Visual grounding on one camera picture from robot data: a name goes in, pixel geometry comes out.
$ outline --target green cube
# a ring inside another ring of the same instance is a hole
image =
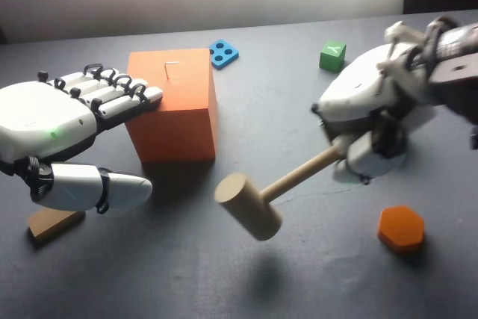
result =
[[[332,72],[339,72],[344,65],[347,44],[329,40],[320,53],[319,67]]]

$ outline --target gray table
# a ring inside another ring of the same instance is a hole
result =
[[[213,201],[230,172],[262,187],[325,148],[309,106],[334,78],[317,68],[326,40],[346,42],[352,61],[382,44],[397,20],[425,29],[435,15],[0,47],[2,86],[40,69],[59,76],[102,62],[124,70],[129,52],[219,38],[240,51],[214,70],[215,163],[148,169],[155,191],[145,206],[91,211],[35,248],[25,220],[39,207],[20,179],[0,177],[0,318],[476,318],[478,158],[470,126],[446,109],[413,136],[403,169],[367,187],[334,183],[325,170],[278,199],[285,221],[268,242],[254,241]],[[476,22],[478,11],[455,17]],[[124,126],[75,161],[145,172]],[[397,204],[426,221],[417,258],[396,257],[376,237],[380,211]]]

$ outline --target wooden hammer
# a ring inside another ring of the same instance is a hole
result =
[[[282,216],[269,202],[342,158],[332,145],[261,192],[246,175],[233,173],[219,183],[214,197],[255,239],[265,241],[282,224]]]

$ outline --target robotic hand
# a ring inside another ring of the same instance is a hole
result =
[[[345,157],[335,166],[340,182],[368,184],[398,166],[407,133],[433,118],[432,106],[478,125],[478,23],[458,27],[440,16],[422,34],[398,22],[385,42],[353,61],[312,105]],[[474,149],[477,138],[474,129]]]
[[[101,64],[48,81],[0,90],[0,171],[20,176],[45,207],[85,211],[146,201],[150,181],[87,164],[62,163],[92,146],[96,135],[158,107],[163,91]]]

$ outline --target blue block with holes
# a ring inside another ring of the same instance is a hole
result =
[[[224,40],[218,40],[210,45],[209,52],[211,53],[212,66],[218,70],[221,70],[223,67],[239,58],[239,51]]]

